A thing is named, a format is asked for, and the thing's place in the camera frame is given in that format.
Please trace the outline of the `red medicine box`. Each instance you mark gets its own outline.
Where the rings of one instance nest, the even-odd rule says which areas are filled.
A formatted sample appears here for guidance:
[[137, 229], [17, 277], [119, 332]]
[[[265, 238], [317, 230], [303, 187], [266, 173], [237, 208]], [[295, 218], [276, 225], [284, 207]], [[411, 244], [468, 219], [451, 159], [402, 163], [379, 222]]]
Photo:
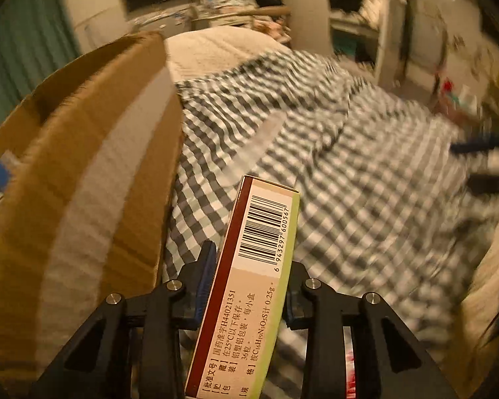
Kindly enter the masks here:
[[244, 176], [185, 382], [187, 398], [258, 398], [276, 345], [300, 194]]

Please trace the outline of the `checkered grey white blanket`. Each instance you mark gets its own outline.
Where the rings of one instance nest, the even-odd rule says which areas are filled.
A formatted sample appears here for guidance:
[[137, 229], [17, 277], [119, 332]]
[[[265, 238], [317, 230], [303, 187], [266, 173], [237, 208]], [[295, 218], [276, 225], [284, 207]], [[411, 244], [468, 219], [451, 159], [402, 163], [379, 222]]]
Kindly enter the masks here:
[[341, 293], [381, 293], [471, 393], [489, 350], [464, 344], [457, 311], [499, 227], [499, 195], [466, 184], [486, 157], [453, 155], [456, 126], [317, 54], [172, 51], [167, 63], [184, 145], [163, 276], [223, 239], [244, 175], [295, 188], [295, 259]]

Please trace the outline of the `brown cardboard box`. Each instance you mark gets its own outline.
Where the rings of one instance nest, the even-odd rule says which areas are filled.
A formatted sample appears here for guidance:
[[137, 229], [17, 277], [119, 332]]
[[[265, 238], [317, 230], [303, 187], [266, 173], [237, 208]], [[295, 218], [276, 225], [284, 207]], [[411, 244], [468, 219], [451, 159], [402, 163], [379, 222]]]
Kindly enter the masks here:
[[157, 282], [183, 144], [164, 38], [124, 36], [48, 76], [0, 126], [0, 382], [22, 397], [110, 293]]

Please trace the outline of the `white open shelf wardrobe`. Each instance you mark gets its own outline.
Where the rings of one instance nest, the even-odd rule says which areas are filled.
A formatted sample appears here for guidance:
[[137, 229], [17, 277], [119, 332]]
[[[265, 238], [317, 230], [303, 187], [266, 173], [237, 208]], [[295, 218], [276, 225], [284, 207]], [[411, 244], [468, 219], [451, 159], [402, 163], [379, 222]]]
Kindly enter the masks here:
[[395, 85], [402, 68], [400, 48], [407, 0], [364, 0], [357, 11], [346, 14], [331, 7], [331, 0], [283, 0], [291, 10], [291, 46], [325, 56], [344, 54], [338, 39], [365, 46], [373, 59], [372, 70], [362, 70], [347, 58], [344, 64], [382, 88]]

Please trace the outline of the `wooden chair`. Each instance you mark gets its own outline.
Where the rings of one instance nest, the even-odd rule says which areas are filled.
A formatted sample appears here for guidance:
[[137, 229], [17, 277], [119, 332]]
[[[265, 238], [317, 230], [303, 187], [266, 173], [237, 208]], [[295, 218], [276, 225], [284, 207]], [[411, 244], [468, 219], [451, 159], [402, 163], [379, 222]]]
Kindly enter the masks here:
[[291, 45], [291, 30], [288, 21], [291, 9], [286, 5], [266, 7], [226, 6], [217, 13], [194, 7], [191, 15], [191, 30], [203, 30], [219, 26], [234, 26], [266, 34], [285, 46]]

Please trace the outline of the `white quilted mattress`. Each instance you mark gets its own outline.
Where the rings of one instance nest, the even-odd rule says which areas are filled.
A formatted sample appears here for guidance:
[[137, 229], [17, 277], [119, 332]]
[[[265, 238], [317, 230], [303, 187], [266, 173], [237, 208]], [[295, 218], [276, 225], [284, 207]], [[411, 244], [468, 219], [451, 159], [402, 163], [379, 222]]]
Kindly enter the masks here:
[[268, 52], [290, 52], [264, 33], [233, 26], [180, 33], [164, 43], [175, 82], [238, 67]]

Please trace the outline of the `green curtain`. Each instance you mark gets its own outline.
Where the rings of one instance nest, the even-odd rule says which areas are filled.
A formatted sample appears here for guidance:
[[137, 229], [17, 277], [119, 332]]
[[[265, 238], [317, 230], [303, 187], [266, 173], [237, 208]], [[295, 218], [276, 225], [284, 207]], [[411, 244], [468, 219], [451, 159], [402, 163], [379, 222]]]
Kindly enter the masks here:
[[0, 125], [47, 76], [81, 55], [65, 0], [0, 5]]

